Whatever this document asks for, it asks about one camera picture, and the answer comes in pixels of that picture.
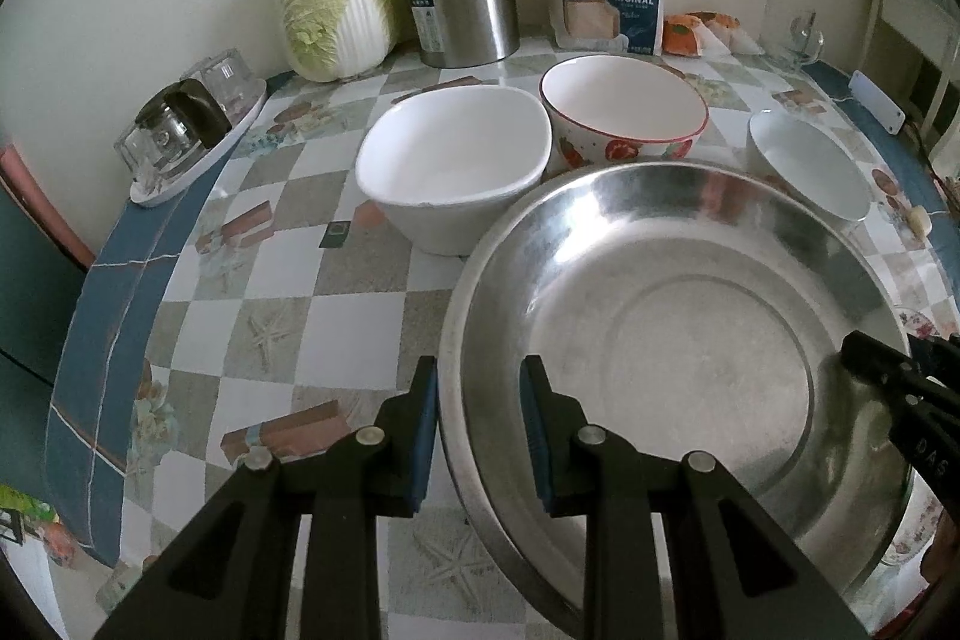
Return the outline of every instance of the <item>red rim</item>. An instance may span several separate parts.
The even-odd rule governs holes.
[[[634,137],[621,137],[616,134],[608,134],[606,131],[601,131],[599,128],[593,128],[592,126],[584,125],[582,124],[582,122],[575,121],[575,119],[570,118],[570,116],[563,114],[563,112],[561,112],[553,104],[550,103],[550,101],[546,97],[546,93],[544,92],[544,80],[546,80],[546,76],[549,73],[551,73],[551,71],[553,71],[554,68],[563,66],[563,64],[567,64],[570,62],[570,61],[560,61],[560,63],[555,64],[554,66],[551,66],[550,68],[548,68],[544,72],[544,76],[541,76],[541,81],[539,81],[539,94],[541,95],[541,101],[544,102],[544,104],[546,104],[547,108],[551,112],[556,112],[565,121],[569,121],[572,124],[577,125],[586,131],[592,131],[592,133],[599,134],[600,136],[606,137],[607,139],[621,139],[621,140],[624,140],[624,142],[636,142],[638,145],[670,145],[670,143],[685,142],[685,140],[693,139],[694,137],[699,136],[704,132],[704,129],[707,127],[707,121],[709,121],[710,119],[710,111],[709,111],[709,107],[707,107],[707,102],[704,101],[704,97],[702,97],[702,95],[700,95],[699,92],[697,92],[696,89],[688,83],[688,81],[681,78],[680,76],[677,76],[674,73],[675,70],[673,68],[667,68],[665,66],[661,66],[660,64],[656,64],[656,63],[647,63],[646,61],[637,61],[637,58],[628,58],[628,57],[625,57],[624,55],[605,55],[603,53],[597,53],[596,55],[578,55],[576,58],[571,58],[570,60],[579,61],[581,59],[587,59],[587,58],[622,58],[625,61],[635,61],[637,63],[645,63],[647,64],[647,66],[660,68],[661,70],[666,71],[666,73],[670,74],[670,76],[680,80],[680,82],[683,82],[683,85],[687,87],[689,90],[692,90],[693,95],[696,95],[696,97],[699,98],[700,103],[704,105],[704,121],[702,122],[702,124],[700,124],[700,127],[696,131],[691,131],[689,134],[683,134],[683,136],[675,137],[673,139],[635,139]]]

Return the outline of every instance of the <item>white tray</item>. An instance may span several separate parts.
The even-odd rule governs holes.
[[[267,101],[267,82],[263,79],[257,82],[260,83],[260,97],[256,100],[256,104],[253,104],[253,109],[251,109],[238,124],[233,126],[233,130],[219,141],[216,148],[210,150],[208,154],[200,158],[198,162],[182,175],[179,175],[178,178],[161,185],[159,191],[151,191],[150,194],[147,194],[143,188],[141,188],[140,184],[136,180],[133,180],[130,186],[130,200],[133,201],[134,204],[141,205],[141,207],[155,207],[157,204],[169,201],[181,193],[181,191],[185,191],[200,178],[200,175],[209,172],[210,167],[216,164],[224,155],[227,155],[240,137],[247,133],[247,129],[253,125],[253,121],[257,119],[260,110],[263,109],[263,105]]]

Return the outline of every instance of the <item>white power strip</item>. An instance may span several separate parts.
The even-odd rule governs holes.
[[[906,120],[904,110],[896,106],[894,100],[880,90],[862,71],[855,71],[850,78],[850,92],[853,97],[877,118],[888,134],[896,135]]]

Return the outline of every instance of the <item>floral bowl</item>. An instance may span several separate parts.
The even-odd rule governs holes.
[[[572,169],[685,158],[709,119],[706,102],[678,71],[627,56],[558,63],[539,92]]]

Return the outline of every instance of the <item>metal screw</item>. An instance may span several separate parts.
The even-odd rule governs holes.
[[[691,469],[695,469],[697,472],[712,472],[713,468],[717,466],[717,459],[713,456],[710,456],[706,451],[694,451],[686,457],[686,462],[690,465]]]
[[[270,448],[265,448],[263,445],[254,445],[247,453],[240,456],[240,463],[254,472],[262,472],[273,461],[274,455],[270,452]]]
[[[607,439],[607,433],[599,426],[590,424],[589,426],[582,427],[579,432],[577,432],[577,439],[583,442],[584,445],[599,445]]]
[[[357,442],[361,445],[379,445],[384,437],[387,434],[379,426],[365,426],[357,432]]]

